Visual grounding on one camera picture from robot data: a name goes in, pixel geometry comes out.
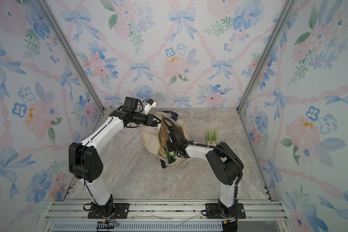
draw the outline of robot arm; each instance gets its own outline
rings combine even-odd
[[[79,144],[74,142],[69,147],[69,171],[84,182],[90,192],[92,196],[91,210],[95,209],[105,218],[112,216],[115,209],[113,197],[107,191],[100,177],[103,163],[98,154],[122,128],[134,128],[130,126],[130,123],[152,127],[162,123],[153,114],[148,114],[148,111],[156,105],[153,100],[146,100],[146,105],[141,111],[136,111],[138,102],[140,100],[127,97],[124,105],[114,110],[106,122],[91,136]],[[185,158],[194,157],[207,160],[214,174],[221,181],[221,194],[218,201],[221,215],[225,218],[236,215],[237,185],[242,178],[243,169],[241,160],[226,143],[221,142],[216,146],[208,146],[188,141],[180,134],[170,119],[163,118],[162,120],[169,129],[168,151],[177,151],[178,156]]]

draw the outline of black mounting plate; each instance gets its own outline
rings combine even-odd
[[[218,218],[223,219],[224,218],[220,215],[218,203],[206,203],[205,207],[206,207],[206,214],[208,214],[208,215],[218,213],[218,214],[215,214],[212,216],[207,216],[208,219],[218,219]],[[240,219],[240,218],[245,219],[246,218],[245,210],[244,210],[243,205],[241,203],[237,204],[237,215],[239,216],[238,219]]]
[[[115,206],[115,209],[117,209],[116,215],[113,219],[126,219],[128,217],[129,203],[113,203],[113,205]],[[90,210],[91,211],[88,214],[89,219],[105,219],[101,215],[97,215],[93,207],[91,207]]]

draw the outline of wall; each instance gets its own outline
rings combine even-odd
[[[126,96],[159,107],[236,107],[284,2],[48,4],[106,107]]]
[[[38,231],[99,112],[39,10],[0,0],[0,231]]]
[[[348,231],[348,1],[297,1],[241,116],[294,231]]]

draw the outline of vent grille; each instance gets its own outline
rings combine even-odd
[[[174,222],[119,222],[120,225],[109,231],[223,231],[221,222],[187,221],[177,227]],[[107,225],[97,222],[56,222],[52,231],[107,231]]]

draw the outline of marble floor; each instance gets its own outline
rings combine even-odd
[[[114,109],[108,109],[102,123]],[[154,108],[150,113],[169,110]],[[226,142],[244,163],[239,199],[266,199],[241,119],[234,108],[171,108],[186,121],[191,140],[206,143],[205,128],[218,129],[218,142]],[[99,154],[102,178],[114,198],[218,199],[220,182],[205,160],[188,158],[175,167],[161,168],[160,160],[142,145],[139,128],[125,128]],[[89,198],[79,180],[69,198]]]

